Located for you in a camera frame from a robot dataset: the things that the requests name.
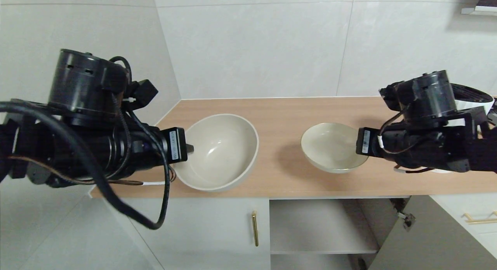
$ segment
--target open shelf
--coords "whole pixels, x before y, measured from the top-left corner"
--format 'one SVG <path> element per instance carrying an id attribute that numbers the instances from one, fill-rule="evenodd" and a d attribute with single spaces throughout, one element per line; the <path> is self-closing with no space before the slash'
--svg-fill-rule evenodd
<path id="1" fill-rule="evenodd" d="M 352 270 L 346 254 L 272 254 L 271 270 Z"/>
<path id="2" fill-rule="evenodd" d="M 354 199 L 271 200 L 271 254 L 374 254 L 378 244 Z"/>

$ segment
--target countertop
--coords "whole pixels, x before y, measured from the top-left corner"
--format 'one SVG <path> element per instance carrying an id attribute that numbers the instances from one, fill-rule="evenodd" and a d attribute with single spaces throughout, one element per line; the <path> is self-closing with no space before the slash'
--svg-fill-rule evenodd
<path id="1" fill-rule="evenodd" d="M 182 100 L 158 127 L 188 129 L 196 121 L 219 113 L 243 116 L 257 129 L 260 147 L 252 174 L 238 187 L 218 193 L 199 192 L 178 179 L 171 185 L 170 197 L 297 199 L 497 192 L 497 174 L 493 172 L 400 174 L 392 170 L 393 162 L 370 157 L 351 173 L 332 174 L 316 169 L 305 159 L 300 137 L 307 128 L 323 122 L 378 128 L 395 114 L 381 97 Z M 163 178 L 162 167 L 129 177 L 142 181 Z M 120 197 L 163 195 L 163 186 L 112 187 Z M 97 188 L 91 195 L 101 197 Z"/>

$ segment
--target black connector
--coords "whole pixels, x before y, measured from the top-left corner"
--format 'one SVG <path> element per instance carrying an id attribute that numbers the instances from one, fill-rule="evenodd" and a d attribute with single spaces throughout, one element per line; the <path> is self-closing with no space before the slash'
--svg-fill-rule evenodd
<path id="1" fill-rule="evenodd" d="M 136 100 L 130 103 L 132 109 L 141 109 L 147 106 L 157 95 L 158 91 L 147 79 L 133 82 L 130 87 L 129 97 Z"/>
<path id="2" fill-rule="evenodd" d="M 188 160 L 188 153 L 193 146 L 186 144 L 185 129 L 172 127 L 160 131 L 167 142 L 167 163 L 178 163 Z"/>

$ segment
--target bowl rim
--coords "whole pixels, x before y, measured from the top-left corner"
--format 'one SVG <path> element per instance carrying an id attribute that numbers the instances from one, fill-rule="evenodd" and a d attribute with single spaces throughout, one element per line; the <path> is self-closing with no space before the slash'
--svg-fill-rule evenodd
<path id="1" fill-rule="evenodd" d="M 215 114 L 215 115 L 211 115 L 211 116 L 207 116 L 199 121 L 197 121 L 196 123 L 192 124 L 186 131 L 185 131 L 185 136 L 186 134 L 188 133 L 188 131 L 194 127 L 195 125 L 197 124 L 200 124 L 202 121 L 204 120 L 207 120 L 209 118 L 213 118 L 213 117 L 220 117 L 220 116 L 231 116 L 231 117 L 237 117 L 237 118 L 240 118 L 242 120 L 244 120 L 246 123 L 248 123 L 252 129 L 254 130 L 255 132 L 255 139 L 256 139 L 256 145 L 255 145 L 255 153 L 254 153 L 254 156 L 252 157 L 252 160 L 250 161 L 250 163 L 248 164 L 248 166 L 245 168 L 245 170 L 238 176 L 236 177 L 234 180 L 232 180 L 231 182 L 225 184 L 225 185 L 221 185 L 221 186 L 217 186 L 217 187 L 214 187 L 214 188 L 200 188 L 200 187 L 196 187 L 195 185 L 190 185 L 189 183 L 185 182 L 183 180 L 183 178 L 181 177 L 181 174 L 178 173 L 178 171 L 176 171 L 176 176 L 179 180 L 181 180 L 182 183 L 184 183 L 185 185 L 193 188 L 193 189 L 197 189 L 197 190 L 201 190 L 203 192 L 210 192 L 210 191 L 213 191 L 213 190 L 219 190 L 219 189 L 223 189 L 223 188 L 226 188 L 226 187 L 229 187 L 230 185 L 232 185 L 233 183 L 235 183 L 236 181 L 238 181 L 240 178 L 242 178 L 243 176 L 245 176 L 245 174 L 250 170 L 252 169 L 252 167 L 254 166 L 254 163 L 255 163 L 255 159 L 257 157 L 257 154 L 259 153 L 259 133 L 257 132 L 257 129 L 255 128 L 255 126 L 247 119 L 245 119 L 244 117 L 242 116 L 238 116 L 238 115 L 235 115 L 235 114 L 228 114 L 228 113 L 222 113 L 222 114 Z"/>
<path id="2" fill-rule="evenodd" d="M 322 171 L 325 171 L 325 172 L 328 172 L 328 173 L 332 173 L 331 172 L 332 170 L 333 171 L 349 171 L 349 170 L 358 168 L 359 166 L 361 166 L 362 164 L 364 164 L 368 160 L 368 156 L 367 155 L 364 155 L 366 158 L 359 165 L 354 166 L 354 167 L 350 167 L 350 168 L 339 169 L 339 168 L 330 168 L 330 167 L 327 167 L 327 166 L 325 166 L 325 165 L 323 165 L 323 164 L 321 164 L 319 162 L 316 162 L 315 160 L 313 160 L 312 158 L 309 157 L 309 155 L 306 153 L 306 151 L 304 151 L 304 147 L 302 146 L 302 139 L 304 139 L 304 135 L 306 135 L 306 133 L 311 128 L 317 127 L 319 125 L 334 125 L 334 124 L 344 125 L 344 126 L 350 128 L 350 129 L 356 130 L 355 128 L 353 128 L 353 127 L 351 127 L 349 125 L 346 125 L 346 124 L 343 124 L 343 123 L 339 123 L 339 122 L 322 122 L 322 123 L 318 123 L 318 124 L 312 125 L 311 127 L 307 128 L 307 130 L 305 130 L 304 133 L 302 134 L 302 136 L 300 137 L 300 149 L 302 150 L 302 152 L 304 153 L 304 155 L 307 157 L 308 160 L 311 160 L 312 162 L 316 163 L 317 165 L 319 165 L 321 167 L 321 168 L 319 168 L 319 167 L 316 166 L 318 169 L 320 169 Z"/>

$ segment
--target drawer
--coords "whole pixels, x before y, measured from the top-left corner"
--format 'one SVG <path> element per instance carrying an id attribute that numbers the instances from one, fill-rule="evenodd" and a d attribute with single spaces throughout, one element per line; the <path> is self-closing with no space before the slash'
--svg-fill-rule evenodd
<path id="1" fill-rule="evenodd" d="M 484 224 L 469 224 L 465 213 L 474 220 L 496 219 L 497 193 L 451 194 L 431 196 L 470 233 L 497 233 L 497 221 Z"/>

